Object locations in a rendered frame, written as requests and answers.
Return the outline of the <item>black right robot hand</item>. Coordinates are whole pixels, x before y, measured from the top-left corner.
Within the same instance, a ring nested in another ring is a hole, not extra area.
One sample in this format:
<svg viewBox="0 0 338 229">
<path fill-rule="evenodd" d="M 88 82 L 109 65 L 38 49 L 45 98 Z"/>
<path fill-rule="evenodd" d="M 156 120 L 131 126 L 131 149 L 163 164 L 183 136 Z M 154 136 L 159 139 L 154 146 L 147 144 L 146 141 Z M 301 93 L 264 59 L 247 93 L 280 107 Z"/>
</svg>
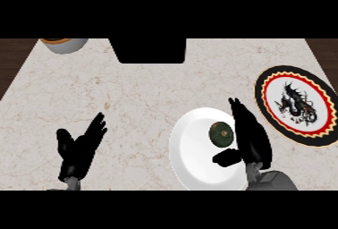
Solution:
<svg viewBox="0 0 338 229">
<path fill-rule="evenodd" d="M 262 125 L 239 99 L 228 98 L 234 120 L 237 148 L 227 148 L 214 157 L 212 162 L 227 167 L 240 161 L 246 164 L 261 163 L 261 170 L 270 168 L 271 146 Z"/>
</svg>

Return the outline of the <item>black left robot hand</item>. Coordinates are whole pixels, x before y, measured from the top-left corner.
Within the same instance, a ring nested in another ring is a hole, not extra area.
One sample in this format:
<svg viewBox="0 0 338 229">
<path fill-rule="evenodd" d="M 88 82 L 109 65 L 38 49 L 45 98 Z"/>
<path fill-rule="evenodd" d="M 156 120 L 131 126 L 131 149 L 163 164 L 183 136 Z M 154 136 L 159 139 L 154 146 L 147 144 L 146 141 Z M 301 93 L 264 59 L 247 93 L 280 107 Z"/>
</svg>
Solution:
<svg viewBox="0 0 338 229">
<path fill-rule="evenodd" d="M 69 177 L 81 180 L 91 166 L 94 152 L 106 134 L 104 115 L 98 113 L 84 134 L 72 139 L 66 129 L 56 130 L 57 153 L 62 157 L 57 180 L 64 182 Z"/>
</svg>

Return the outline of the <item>dark green squash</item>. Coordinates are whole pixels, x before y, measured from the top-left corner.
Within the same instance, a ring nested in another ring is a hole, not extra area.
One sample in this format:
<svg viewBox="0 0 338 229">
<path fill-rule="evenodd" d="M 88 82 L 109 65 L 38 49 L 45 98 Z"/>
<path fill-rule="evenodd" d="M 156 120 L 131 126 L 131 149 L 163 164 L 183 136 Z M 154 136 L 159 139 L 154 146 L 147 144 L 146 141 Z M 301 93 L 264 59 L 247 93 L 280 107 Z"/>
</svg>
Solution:
<svg viewBox="0 0 338 229">
<path fill-rule="evenodd" d="M 224 122 L 212 123 L 208 130 L 208 138 L 218 148 L 227 148 L 233 142 L 231 127 Z"/>
</svg>

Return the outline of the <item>plain white plate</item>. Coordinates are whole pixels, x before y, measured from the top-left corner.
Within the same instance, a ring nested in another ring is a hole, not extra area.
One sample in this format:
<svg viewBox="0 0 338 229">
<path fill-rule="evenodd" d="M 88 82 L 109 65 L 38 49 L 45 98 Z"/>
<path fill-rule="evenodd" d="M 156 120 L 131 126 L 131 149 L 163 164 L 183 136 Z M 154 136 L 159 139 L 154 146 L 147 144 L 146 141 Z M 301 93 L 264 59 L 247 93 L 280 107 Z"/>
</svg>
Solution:
<svg viewBox="0 0 338 229">
<path fill-rule="evenodd" d="M 209 127 L 224 122 L 234 129 L 231 116 L 215 108 L 188 111 L 171 130 L 168 157 L 174 174 L 187 190 L 239 191 L 246 184 L 243 161 L 221 167 L 212 157 L 224 150 L 208 137 Z"/>
</svg>

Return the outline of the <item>black-rimmed dragon plate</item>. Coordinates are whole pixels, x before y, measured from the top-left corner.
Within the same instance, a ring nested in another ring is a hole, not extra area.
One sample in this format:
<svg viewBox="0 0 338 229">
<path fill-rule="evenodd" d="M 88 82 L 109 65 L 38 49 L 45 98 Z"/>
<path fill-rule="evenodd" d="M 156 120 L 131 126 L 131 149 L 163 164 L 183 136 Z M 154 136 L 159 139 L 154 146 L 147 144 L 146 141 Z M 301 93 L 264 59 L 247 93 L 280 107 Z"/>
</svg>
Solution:
<svg viewBox="0 0 338 229">
<path fill-rule="evenodd" d="M 311 72 L 289 65 L 270 67 L 256 77 L 255 100 L 284 138 L 315 148 L 338 143 L 338 96 Z"/>
</svg>

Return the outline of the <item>grey bowl with orange rim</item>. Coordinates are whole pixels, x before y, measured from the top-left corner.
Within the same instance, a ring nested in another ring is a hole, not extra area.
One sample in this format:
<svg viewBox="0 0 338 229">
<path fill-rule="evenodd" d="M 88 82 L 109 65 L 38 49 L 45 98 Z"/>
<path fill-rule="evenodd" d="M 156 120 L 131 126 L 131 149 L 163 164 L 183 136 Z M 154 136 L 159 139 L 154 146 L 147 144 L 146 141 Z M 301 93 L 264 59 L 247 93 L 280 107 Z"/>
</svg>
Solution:
<svg viewBox="0 0 338 229">
<path fill-rule="evenodd" d="M 87 41 L 87 38 L 41 38 L 41 42 L 48 50 L 60 55 L 76 52 Z"/>
</svg>

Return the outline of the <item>black box appliance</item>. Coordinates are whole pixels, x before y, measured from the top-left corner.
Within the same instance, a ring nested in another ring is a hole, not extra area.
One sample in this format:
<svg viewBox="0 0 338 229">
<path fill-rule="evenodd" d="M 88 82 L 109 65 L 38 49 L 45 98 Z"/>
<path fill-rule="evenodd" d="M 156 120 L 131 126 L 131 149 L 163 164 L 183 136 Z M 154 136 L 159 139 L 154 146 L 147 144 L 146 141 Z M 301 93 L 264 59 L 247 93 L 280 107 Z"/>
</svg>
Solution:
<svg viewBox="0 0 338 229">
<path fill-rule="evenodd" d="M 181 64 L 184 38 L 110 38 L 109 43 L 122 64 Z"/>
</svg>

